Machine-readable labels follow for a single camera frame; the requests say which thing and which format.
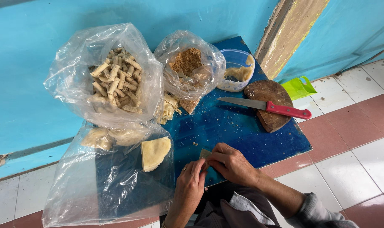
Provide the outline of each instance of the clear plastic bag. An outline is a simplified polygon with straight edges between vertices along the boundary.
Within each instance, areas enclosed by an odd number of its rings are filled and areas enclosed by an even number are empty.
[[[202,66],[188,77],[182,71],[171,69],[179,52],[190,48],[200,50]],[[212,91],[223,78],[225,58],[212,44],[188,30],[177,30],[169,34],[154,51],[157,60],[164,65],[164,88],[185,100],[196,100]]]
[[[42,215],[44,227],[108,224],[167,213],[175,190],[169,132],[140,123],[120,131],[90,125],[79,130],[57,165]],[[98,146],[88,138],[94,132]],[[143,172],[140,142],[165,136],[172,143],[169,153],[154,171]]]
[[[143,114],[128,113],[107,101],[93,97],[89,66],[101,65],[109,51],[123,47],[144,69],[141,86]],[[132,122],[145,122],[158,113],[164,97],[162,64],[150,51],[141,32],[132,24],[99,26],[76,32],[57,51],[44,81],[47,91],[76,115],[103,127],[124,129]]]

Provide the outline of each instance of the green plastic object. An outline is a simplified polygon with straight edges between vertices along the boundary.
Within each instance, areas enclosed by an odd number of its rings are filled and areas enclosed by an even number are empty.
[[[302,80],[300,80],[301,78],[303,78],[306,81],[306,84],[304,84]],[[311,85],[310,81],[305,76],[296,77],[290,81],[282,83],[281,85],[288,92],[292,101],[317,93],[316,90],[314,90],[313,86]]]

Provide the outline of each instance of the gray sleeve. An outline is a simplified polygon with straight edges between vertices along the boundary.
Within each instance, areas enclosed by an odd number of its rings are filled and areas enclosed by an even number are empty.
[[[327,210],[314,193],[306,193],[307,197],[301,209],[292,217],[285,219],[295,228],[301,227],[346,227],[358,228],[358,226],[338,212]]]

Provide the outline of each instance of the bracelet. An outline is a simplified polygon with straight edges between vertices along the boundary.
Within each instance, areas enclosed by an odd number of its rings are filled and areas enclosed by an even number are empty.
[[[167,227],[165,226],[165,221],[162,221],[161,228],[167,228]]]

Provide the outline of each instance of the wooden cutting board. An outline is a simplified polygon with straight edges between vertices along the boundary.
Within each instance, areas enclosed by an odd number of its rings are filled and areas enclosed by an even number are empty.
[[[251,100],[272,101],[276,105],[293,107],[292,100],[285,88],[270,80],[260,80],[249,84],[244,89],[245,95]],[[267,132],[275,132],[290,121],[291,117],[257,110],[256,114]]]

